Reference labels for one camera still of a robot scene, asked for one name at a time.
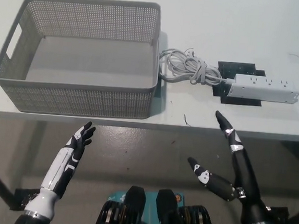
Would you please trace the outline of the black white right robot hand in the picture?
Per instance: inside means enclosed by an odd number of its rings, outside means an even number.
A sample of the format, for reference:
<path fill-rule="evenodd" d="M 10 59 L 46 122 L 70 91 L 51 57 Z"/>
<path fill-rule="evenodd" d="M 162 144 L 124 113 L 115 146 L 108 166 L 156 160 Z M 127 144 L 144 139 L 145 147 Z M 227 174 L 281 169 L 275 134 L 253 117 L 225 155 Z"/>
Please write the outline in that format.
<path fill-rule="evenodd" d="M 229 144 L 235 182 L 232 183 L 207 170 L 195 158 L 188 157 L 187 160 L 191 169 L 200 184 L 213 194 L 227 202 L 234 199 L 238 199 L 241 202 L 242 224 L 272 224 L 274 218 L 261 199 L 254 169 L 243 142 L 232 124 L 220 111 L 216 111 L 215 116 Z"/>

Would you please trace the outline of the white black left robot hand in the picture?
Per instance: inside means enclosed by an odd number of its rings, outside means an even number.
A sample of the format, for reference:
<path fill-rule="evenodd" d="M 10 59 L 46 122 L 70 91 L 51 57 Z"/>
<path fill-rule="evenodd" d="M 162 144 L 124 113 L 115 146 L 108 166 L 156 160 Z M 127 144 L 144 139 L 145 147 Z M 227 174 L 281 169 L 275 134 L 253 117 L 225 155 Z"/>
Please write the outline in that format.
<path fill-rule="evenodd" d="M 91 137 L 94 131 L 95 127 L 92 123 L 87 122 L 70 137 L 65 146 L 59 150 L 49 167 L 42 181 L 42 188 L 54 192 L 59 198 L 63 197 L 66 187 L 83 156 L 85 146 L 91 144 Z"/>

